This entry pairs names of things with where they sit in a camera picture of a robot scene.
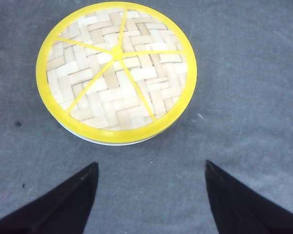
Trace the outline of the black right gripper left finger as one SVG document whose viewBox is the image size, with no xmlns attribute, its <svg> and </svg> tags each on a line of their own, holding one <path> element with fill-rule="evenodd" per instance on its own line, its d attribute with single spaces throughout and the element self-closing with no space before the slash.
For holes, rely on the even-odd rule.
<svg viewBox="0 0 293 234">
<path fill-rule="evenodd" d="M 0 234 L 82 234 L 98 186 L 93 162 L 45 195 L 0 219 Z"/>
</svg>

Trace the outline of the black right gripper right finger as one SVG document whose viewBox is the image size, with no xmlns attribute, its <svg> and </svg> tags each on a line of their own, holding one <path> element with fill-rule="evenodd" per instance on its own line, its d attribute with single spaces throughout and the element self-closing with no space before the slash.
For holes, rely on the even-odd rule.
<svg viewBox="0 0 293 234">
<path fill-rule="evenodd" d="M 205 164 L 210 209 L 220 234 L 293 234 L 293 213 L 213 162 Z"/>
</svg>

